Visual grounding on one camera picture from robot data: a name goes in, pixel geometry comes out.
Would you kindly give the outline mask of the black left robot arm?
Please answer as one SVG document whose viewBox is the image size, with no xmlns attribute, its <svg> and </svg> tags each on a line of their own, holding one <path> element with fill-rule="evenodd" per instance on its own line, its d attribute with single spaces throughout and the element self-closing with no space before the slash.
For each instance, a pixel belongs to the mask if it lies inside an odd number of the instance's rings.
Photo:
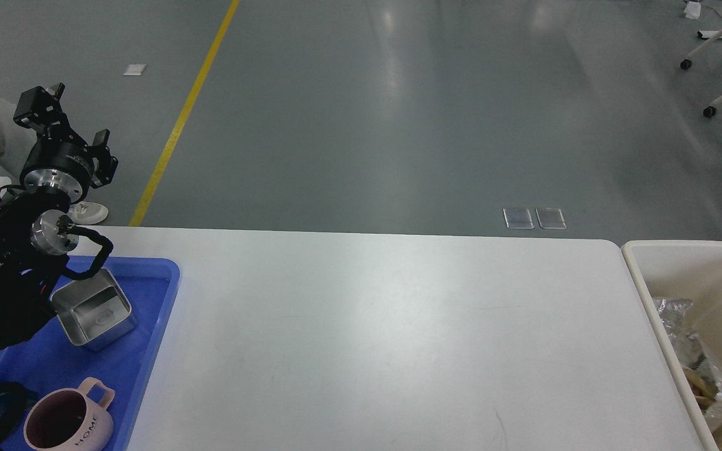
<svg viewBox="0 0 722 451">
<path fill-rule="evenodd" d="M 0 187 L 0 350 L 30 340 L 55 317 L 50 296 L 60 277 L 91 279 L 113 251 L 103 235 L 68 212 L 117 171 L 109 130 L 86 143 L 60 100 L 64 85 L 35 86 L 20 96 L 13 120 L 36 143 L 18 183 Z"/>
</svg>

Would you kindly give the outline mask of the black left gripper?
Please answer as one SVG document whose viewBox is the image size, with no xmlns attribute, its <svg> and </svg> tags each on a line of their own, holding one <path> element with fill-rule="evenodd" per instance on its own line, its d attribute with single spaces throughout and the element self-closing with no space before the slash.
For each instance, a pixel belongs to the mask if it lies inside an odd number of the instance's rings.
<svg viewBox="0 0 722 451">
<path fill-rule="evenodd" d="M 108 145 L 109 129 L 98 131 L 89 145 L 74 131 L 60 103 L 64 90 L 65 83 L 60 82 L 51 88 L 35 86 L 24 91 L 13 121 L 37 136 L 20 173 L 20 184 L 30 192 L 42 187 L 59 190 L 75 204 L 85 199 L 90 187 L 99 189 L 112 183 L 118 159 Z"/>
</svg>

